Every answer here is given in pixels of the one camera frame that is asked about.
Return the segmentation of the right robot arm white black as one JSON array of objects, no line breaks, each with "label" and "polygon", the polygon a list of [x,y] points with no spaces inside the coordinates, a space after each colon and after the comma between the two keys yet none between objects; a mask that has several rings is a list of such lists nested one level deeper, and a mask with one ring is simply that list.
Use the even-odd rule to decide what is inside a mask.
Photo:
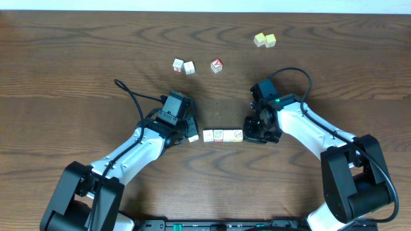
[{"label": "right robot arm white black", "polygon": [[[369,227],[397,216],[398,193],[375,137],[357,137],[338,129],[294,94],[254,91],[252,95],[256,115],[245,118],[246,141],[277,143],[286,133],[320,160],[325,202],[306,217],[308,230]],[[389,204],[394,206],[389,217],[382,220],[365,217]]]}]

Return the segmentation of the yellow face wooden block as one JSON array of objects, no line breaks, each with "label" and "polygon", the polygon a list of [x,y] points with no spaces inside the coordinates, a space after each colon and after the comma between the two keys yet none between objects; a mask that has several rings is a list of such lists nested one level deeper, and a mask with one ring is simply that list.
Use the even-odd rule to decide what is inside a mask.
[{"label": "yellow face wooden block", "polygon": [[232,131],[232,141],[242,142],[243,141],[243,130],[233,130]]}]

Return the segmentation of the red spiral wooden block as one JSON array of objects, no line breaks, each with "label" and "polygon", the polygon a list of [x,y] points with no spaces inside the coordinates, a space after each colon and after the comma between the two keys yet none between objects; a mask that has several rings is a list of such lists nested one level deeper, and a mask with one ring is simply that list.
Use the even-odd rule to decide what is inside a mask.
[{"label": "red spiral wooden block", "polygon": [[223,130],[213,130],[213,141],[223,142]]}]

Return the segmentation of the yellow edged bug block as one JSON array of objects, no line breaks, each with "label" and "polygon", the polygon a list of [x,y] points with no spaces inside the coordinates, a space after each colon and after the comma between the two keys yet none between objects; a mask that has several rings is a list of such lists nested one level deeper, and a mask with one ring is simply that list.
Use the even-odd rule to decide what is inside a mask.
[{"label": "yellow edged bug block", "polygon": [[197,140],[199,140],[199,136],[198,136],[198,135],[194,135],[194,136],[191,136],[191,137],[188,138],[188,141],[189,141],[189,142],[195,142],[195,141],[197,141]]}]

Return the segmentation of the green edged wooden block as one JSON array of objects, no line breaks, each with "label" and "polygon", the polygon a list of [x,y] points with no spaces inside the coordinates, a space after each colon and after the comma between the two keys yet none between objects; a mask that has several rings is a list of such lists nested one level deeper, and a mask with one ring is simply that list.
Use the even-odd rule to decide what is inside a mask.
[{"label": "green edged wooden block", "polygon": [[214,141],[214,132],[213,132],[213,130],[204,130],[203,131],[203,140],[204,140],[204,142],[213,142]]}]

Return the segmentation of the plain cream wooden block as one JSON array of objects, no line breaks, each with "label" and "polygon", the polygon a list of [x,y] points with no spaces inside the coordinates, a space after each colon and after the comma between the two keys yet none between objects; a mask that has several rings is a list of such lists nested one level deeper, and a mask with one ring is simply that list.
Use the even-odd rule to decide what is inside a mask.
[{"label": "plain cream wooden block", "polygon": [[234,140],[234,130],[223,130],[223,141],[232,142]]}]

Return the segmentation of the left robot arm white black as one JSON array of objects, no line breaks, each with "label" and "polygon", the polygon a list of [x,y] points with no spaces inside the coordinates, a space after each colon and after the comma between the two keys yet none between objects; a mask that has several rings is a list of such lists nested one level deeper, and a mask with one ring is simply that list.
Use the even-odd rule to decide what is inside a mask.
[{"label": "left robot arm white black", "polygon": [[147,117],[144,128],[111,154],[88,166],[77,161],[63,171],[40,222],[41,230],[133,230],[119,211],[125,186],[166,149],[198,137],[193,115]]}]

